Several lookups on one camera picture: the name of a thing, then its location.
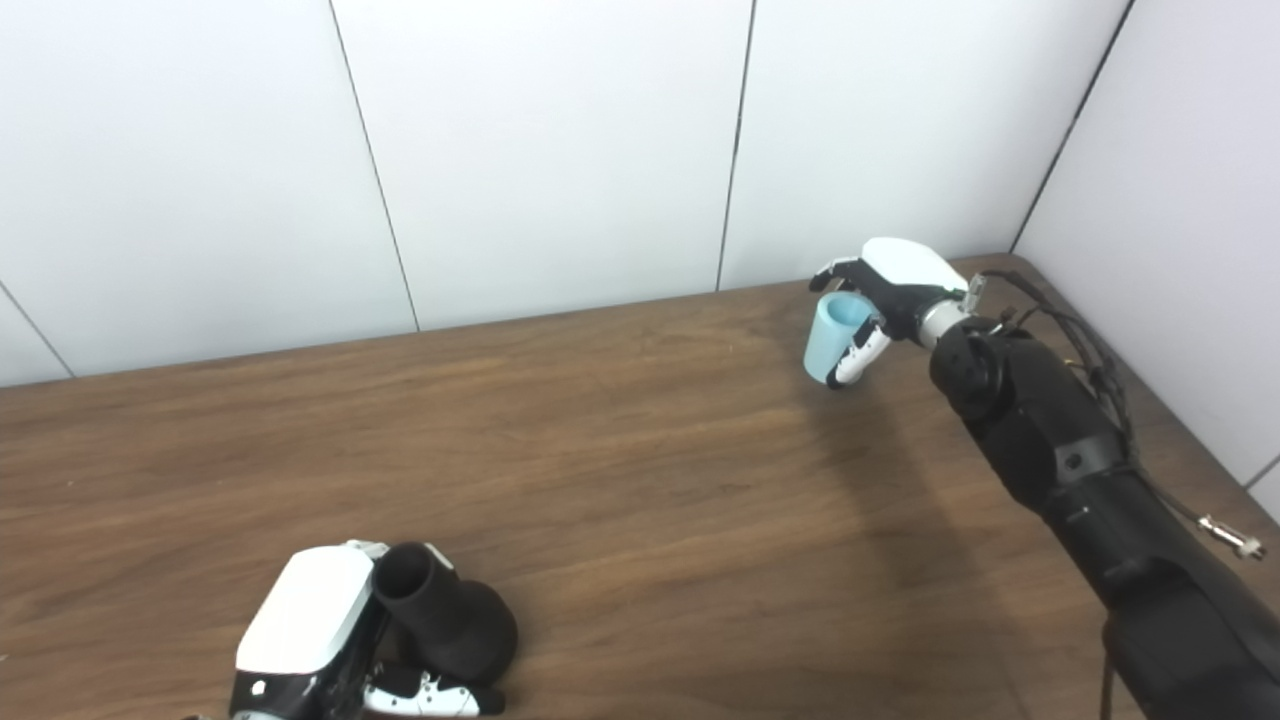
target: white wall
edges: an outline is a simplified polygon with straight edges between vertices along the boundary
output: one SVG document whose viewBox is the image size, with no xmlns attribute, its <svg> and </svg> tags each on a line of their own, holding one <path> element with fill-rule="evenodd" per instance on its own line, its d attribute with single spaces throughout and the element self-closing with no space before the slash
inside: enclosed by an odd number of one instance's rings
<svg viewBox="0 0 1280 720">
<path fill-rule="evenodd" d="M 1009 250 L 1125 0 L 759 0 L 721 287 Z"/>
<path fill-rule="evenodd" d="M 0 279 L 76 373 L 415 328 L 324 1 L 0 6 Z"/>
<path fill-rule="evenodd" d="M 1266 509 L 1272 518 L 1280 519 L 1280 465 L 1272 466 L 1270 470 L 1258 477 L 1253 487 L 1249 488 L 1249 495 L 1258 501 L 1258 505 Z"/>
<path fill-rule="evenodd" d="M 1005 247 L 1121 4 L 758 0 L 724 287 Z M 0 279 L 73 373 L 716 288 L 751 0 L 334 5 L 0 5 Z"/>
<path fill-rule="evenodd" d="M 0 290 L 0 387 L 67 378 L 58 357 Z"/>
<path fill-rule="evenodd" d="M 716 288 L 750 0 L 337 0 L 419 320 Z"/>
<path fill-rule="evenodd" d="M 1280 454 L 1277 37 L 1137 3 L 1018 245 L 1242 482 Z"/>
</svg>

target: black cable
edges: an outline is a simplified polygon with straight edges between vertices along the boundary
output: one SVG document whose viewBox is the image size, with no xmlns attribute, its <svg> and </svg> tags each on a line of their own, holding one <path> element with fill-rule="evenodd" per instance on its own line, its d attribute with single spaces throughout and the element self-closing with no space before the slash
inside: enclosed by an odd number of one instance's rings
<svg viewBox="0 0 1280 720">
<path fill-rule="evenodd" d="M 1111 720 L 1111 697 L 1115 694 L 1116 666 L 1111 662 L 1111 653 L 1102 657 L 1102 702 L 1098 710 L 1100 720 Z"/>
<path fill-rule="evenodd" d="M 1004 279 L 1036 302 L 1034 306 L 1023 313 L 1015 327 L 1021 327 L 1034 313 L 1043 313 L 1057 323 L 1062 334 L 1066 336 L 1068 342 L 1075 350 L 1075 354 L 1080 356 L 1080 364 L 1084 366 L 1088 386 L 1093 388 L 1098 401 L 1103 404 L 1116 427 L 1120 428 L 1120 434 L 1125 439 L 1129 464 L 1134 471 L 1138 473 L 1138 477 L 1142 478 L 1147 487 L 1170 510 L 1196 523 L 1199 519 L 1199 514 L 1178 500 L 1171 492 L 1160 487 L 1142 466 L 1133 418 L 1129 414 L 1129 398 L 1125 393 L 1124 380 L 1120 379 L 1119 363 L 1116 363 L 1111 348 L 1098 337 L 1093 327 L 1070 313 L 1059 310 L 1041 288 L 1036 287 L 1034 283 L 1023 277 L 1018 270 L 987 270 L 982 274 Z"/>
</svg>

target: light blue cup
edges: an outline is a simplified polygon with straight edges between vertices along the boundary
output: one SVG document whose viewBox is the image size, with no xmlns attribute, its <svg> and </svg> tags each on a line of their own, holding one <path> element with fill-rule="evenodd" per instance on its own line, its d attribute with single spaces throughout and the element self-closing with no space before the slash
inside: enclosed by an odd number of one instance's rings
<svg viewBox="0 0 1280 720">
<path fill-rule="evenodd" d="M 813 314 L 809 345 L 804 348 L 804 369 L 809 377 L 826 384 L 827 374 L 849 348 L 854 333 L 873 313 L 876 306 L 861 295 L 854 292 L 823 295 Z"/>
</svg>

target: white robotic hand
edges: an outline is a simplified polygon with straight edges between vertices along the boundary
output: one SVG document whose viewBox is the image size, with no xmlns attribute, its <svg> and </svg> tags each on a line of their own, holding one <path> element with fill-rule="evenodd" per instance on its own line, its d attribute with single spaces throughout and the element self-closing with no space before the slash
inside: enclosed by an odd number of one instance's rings
<svg viewBox="0 0 1280 720">
<path fill-rule="evenodd" d="M 966 283 L 931 247 L 896 237 L 868 240 L 861 255 L 827 263 L 809 290 L 822 292 L 832 279 L 840 279 L 836 290 L 856 292 L 877 310 L 827 375 L 832 388 L 855 380 L 890 341 L 911 340 L 932 350 L 947 328 L 972 314 L 982 291 L 980 278 Z"/>
<path fill-rule="evenodd" d="M 357 720 L 365 710 L 471 717 L 504 710 L 497 689 L 374 661 L 387 611 L 370 578 L 385 552 L 383 543 L 348 541 L 289 559 L 236 652 L 232 720 Z"/>
</svg>

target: wall seam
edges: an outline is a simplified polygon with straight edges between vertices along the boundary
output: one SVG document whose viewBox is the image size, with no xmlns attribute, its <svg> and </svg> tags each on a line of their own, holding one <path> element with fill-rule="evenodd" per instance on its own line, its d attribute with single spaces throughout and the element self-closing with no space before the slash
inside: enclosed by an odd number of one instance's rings
<svg viewBox="0 0 1280 720">
<path fill-rule="evenodd" d="M 40 329 L 40 325 L 37 325 L 36 322 L 31 319 L 31 315 L 27 314 L 27 309 L 22 306 L 22 302 L 18 302 L 18 299 L 14 297 L 12 292 L 9 292 L 9 286 L 6 286 L 4 281 L 0 281 L 0 292 L 3 292 L 4 296 L 9 299 L 9 302 L 13 302 L 13 306 L 18 309 L 18 314 L 22 315 L 23 320 L 27 320 L 27 324 L 31 325 L 31 329 L 36 333 L 36 337 L 40 338 L 40 342 L 45 343 L 45 347 L 49 348 L 49 352 L 52 354 L 55 360 L 58 360 L 58 364 L 63 366 L 63 370 L 67 370 L 67 375 L 74 378 L 76 373 L 72 372 L 70 365 L 67 364 L 67 360 L 63 360 L 61 354 L 58 352 L 58 348 L 54 347 L 54 343 L 49 342 L 49 338 L 45 337 L 45 333 Z"/>
<path fill-rule="evenodd" d="M 338 10 L 329 0 L 329 17 L 333 18 L 333 32 L 338 36 L 338 49 L 342 50 L 342 64 L 347 68 L 347 82 L 351 83 L 351 97 L 356 101 L 356 115 L 360 118 L 360 132 L 365 136 L 365 150 L 369 152 L 369 164 L 374 169 L 374 182 L 378 183 L 378 199 L 383 202 L 383 217 L 387 219 L 387 231 L 392 236 L 392 247 L 396 250 L 396 263 L 399 265 L 401 281 L 404 282 L 404 296 L 408 299 L 408 311 L 413 315 L 413 329 L 421 332 L 422 324 L 417 320 L 417 306 L 413 304 L 413 290 L 408 284 L 408 273 L 404 270 L 404 258 L 401 255 L 399 238 L 396 237 L 396 223 L 392 222 L 392 210 L 387 206 L 387 192 L 383 190 L 383 176 L 378 172 L 378 159 L 374 156 L 374 143 L 369 140 L 369 126 L 365 123 L 365 109 L 360 105 L 360 94 L 356 91 L 356 77 L 351 72 L 351 59 L 347 56 L 347 42 L 342 38 L 342 26 L 338 24 Z"/>
<path fill-rule="evenodd" d="M 1243 483 L 1244 484 L 1244 489 L 1251 489 L 1251 488 L 1253 488 L 1253 486 L 1256 486 L 1260 482 L 1262 482 L 1262 478 L 1267 477 L 1267 474 L 1271 473 L 1271 470 L 1274 470 L 1276 465 L 1280 465 L 1280 455 L 1276 455 L 1275 457 L 1272 457 L 1271 461 L 1267 462 L 1266 465 L 1263 465 L 1262 469 L 1258 470 L 1252 478 L 1249 478 L 1248 480 L 1244 480 L 1244 483 Z"/>
<path fill-rule="evenodd" d="M 716 292 L 719 292 L 724 277 L 724 247 L 728 242 L 728 213 L 733 205 L 733 174 L 737 172 L 737 147 L 742 140 L 742 104 L 746 101 L 746 73 L 751 68 L 751 38 L 755 35 L 755 3 L 751 0 L 751 17 L 746 20 L 746 53 L 742 58 L 742 86 L 737 91 L 737 120 L 733 126 L 733 156 L 728 163 L 728 190 L 724 193 L 724 223 L 721 225 L 721 255 L 716 264 Z"/>
<path fill-rule="evenodd" d="M 1093 95 L 1093 87 L 1098 83 L 1098 76 L 1102 74 L 1102 68 L 1107 64 L 1107 59 L 1111 58 L 1111 49 L 1115 47 L 1116 38 L 1120 37 L 1120 31 L 1124 29 L 1124 23 L 1129 19 L 1129 12 L 1133 10 L 1134 3 L 1135 0 L 1129 0 L 1129 4 L 1124 6 L 1124 13 L 1120 14 L 1120 22 L 1116 23 L 1116 28 L 1111 32 L 1111 40 L 1107 41 L 1107 49 L 1102 51 L 1098 67 L 1093 68 L 1093 77 L 1089 78 L 1089 85 L 1084 88 L 1080 104 L 1075 106 L 1075 114 L 1071 115 L 1071 122 L 1066 126 L 1066 132 L 1062 133 L 1062 141 L 1057 143 L 1057 151 L 1053 152 L 1053 159 L 1048 161 L 1048 169 L 1044 170 L 1044 177 L 1041 178 L 1041 184 L 1036 188 L 1036 196 L 1032 197 L 1032 204 L 1027 208 L 1027 214 L 1023 217 L 1023 224 L 1018 225 L 1018 233 L 1014 236 L 1014 242 L 1009 246 L 1009 252 L 1012 252 L 1018 247 L 1018 242 L 1023 240 L 1023 232 L 1027 231 L 1027 223 L 1030 222 L 1032 214 L 1036 213 L 1036 206 L 1039 205 L 1039 199 L 1044 195 L 1044 187 L 1048 186 L 1050 177 L 1053 174 L 1053 170 L 1057 169 L 1057 161 L 1062 158 L 1062 150 L 1066 147 L 1068 141 L 1071 140 L 1071 132 L 1075 131 L 1075 123 L 1080 119 L 1080 113 L 1084 111 L 1084 105 L 1089 101 L 1089 96 Z"/>
</svg>

